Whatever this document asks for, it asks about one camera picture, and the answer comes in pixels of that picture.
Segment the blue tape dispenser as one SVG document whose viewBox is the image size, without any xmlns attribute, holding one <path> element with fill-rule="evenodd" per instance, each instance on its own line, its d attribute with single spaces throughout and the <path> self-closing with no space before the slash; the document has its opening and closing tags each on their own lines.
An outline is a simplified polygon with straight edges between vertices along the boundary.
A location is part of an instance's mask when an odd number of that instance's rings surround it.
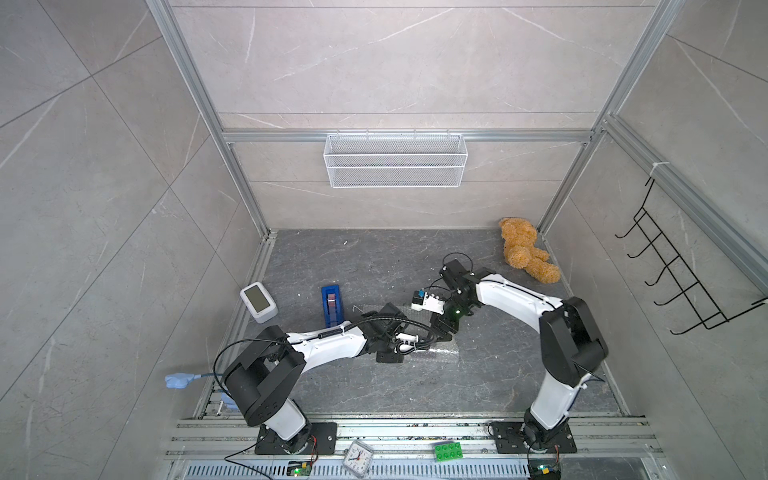
<svg viewBox="0 0 768 480">
<path fill-rule="evenodd" d="M 345 321 L 341 290 L 338 285 L 321 288 L 325 327 L 335 327 Z"/>
</svg>

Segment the clear bubble wrap sheet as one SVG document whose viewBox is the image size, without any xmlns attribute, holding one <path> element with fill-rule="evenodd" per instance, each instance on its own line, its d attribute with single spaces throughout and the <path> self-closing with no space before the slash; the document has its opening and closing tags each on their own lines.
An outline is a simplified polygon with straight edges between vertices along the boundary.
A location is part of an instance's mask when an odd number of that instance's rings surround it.
<svg viewBox="0 0 768 480">
<path fill-rule="evenodd" d="M 460 360 L 460 351 L 455 339 L 433 343 L 428 350 L 416 350 L 405 356 L 409 362 L 456 364 Z"/>
</svg>

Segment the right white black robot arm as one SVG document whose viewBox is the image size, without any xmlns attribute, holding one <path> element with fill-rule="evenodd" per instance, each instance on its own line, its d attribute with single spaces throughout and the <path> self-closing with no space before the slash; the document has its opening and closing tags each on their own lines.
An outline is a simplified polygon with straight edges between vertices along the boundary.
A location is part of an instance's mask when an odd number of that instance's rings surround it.
<svg viewBox="0 0 768 480">
<path fill-rule="evenodd" d="M 597 378 L 594 371 L 608 356 L 587 303 L 578 297 L 562 300 L 537 293 L 487 269 L 472 272 L 457 260 L 444 264 L 440 277 L 448 294 L 417 290 L 412 307 L 431 313 L 430 325 L 442 340 L 450 340 L 460 319 L 483 306 L 501 310 L 539 334 L 546 375 L 525 412 L 521 435 L 533 450 L 549 448 L 565 430 L 578 393 Z"/>
</svg>

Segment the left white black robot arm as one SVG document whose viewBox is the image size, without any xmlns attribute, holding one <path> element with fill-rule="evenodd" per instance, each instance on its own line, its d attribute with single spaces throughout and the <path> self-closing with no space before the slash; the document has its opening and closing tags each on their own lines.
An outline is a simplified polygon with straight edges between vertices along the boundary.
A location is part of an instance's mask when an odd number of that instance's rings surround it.
<svg viewBox="0 0 768 480">
<path fill-rule="evenodd" d="M 312 332 L 286 333 L 278 326 L 268 327 L 244 341 L 246 347 L 216 382 L 249 426 L 265 427 L 295 451 L 311 434 L 309 420 L 291 399 L 303 374 L 366 354 L 400 360 L 429 349 L 436 340 L 431 327 L 388 303 L 379 311 Z"/>
</svg>

